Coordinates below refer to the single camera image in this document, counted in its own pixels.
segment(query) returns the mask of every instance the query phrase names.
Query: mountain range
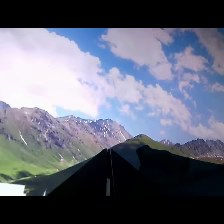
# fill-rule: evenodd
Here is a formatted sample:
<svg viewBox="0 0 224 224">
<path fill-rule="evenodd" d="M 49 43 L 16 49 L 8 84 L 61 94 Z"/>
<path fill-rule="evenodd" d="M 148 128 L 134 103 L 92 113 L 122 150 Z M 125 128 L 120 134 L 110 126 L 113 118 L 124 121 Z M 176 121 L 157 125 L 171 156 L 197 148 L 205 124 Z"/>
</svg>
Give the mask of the mountain range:
<svg viewBox="0 0 224 224">
<path fill-rule="evenodd" d="M 182 156 L 223 163 L 224 143 L 197 139 L 183 145 L 146 135 L 133 138 L 116 121 L 55 118 L 39 108 L 11 108 L 0 101 L 0 181 L 52 174 L 126 141 Z"/>
</svg>

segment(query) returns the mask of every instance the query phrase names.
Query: blue sky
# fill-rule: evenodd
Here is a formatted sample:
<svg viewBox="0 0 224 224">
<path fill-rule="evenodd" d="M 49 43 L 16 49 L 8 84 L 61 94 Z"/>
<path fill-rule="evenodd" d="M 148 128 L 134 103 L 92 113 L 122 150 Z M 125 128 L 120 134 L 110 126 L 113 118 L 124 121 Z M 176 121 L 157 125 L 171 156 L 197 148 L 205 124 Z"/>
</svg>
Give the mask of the blue sky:
<svg viewBox="0 0 224 224">
<path fill-rule="evenodd" d="M 110 118 L 155 140 L 224 140 L 223 29 L 4 29 L 0 40 L 11 106 Z"/>
</svg>

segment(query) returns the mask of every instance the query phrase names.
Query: sky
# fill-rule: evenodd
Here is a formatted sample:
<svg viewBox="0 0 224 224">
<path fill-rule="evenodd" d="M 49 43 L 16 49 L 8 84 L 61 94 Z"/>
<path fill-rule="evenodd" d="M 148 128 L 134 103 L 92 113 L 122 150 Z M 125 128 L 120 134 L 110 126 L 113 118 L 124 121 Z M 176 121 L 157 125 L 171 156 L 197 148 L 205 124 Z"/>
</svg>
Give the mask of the sky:
<svg viewBox="0 0 224 224">
<path fill-rule="evenodd" d="M 0 29 L 0 100 L 110 118 L 133 136 L 224 141 L 224 29 Z"/>
</svg>

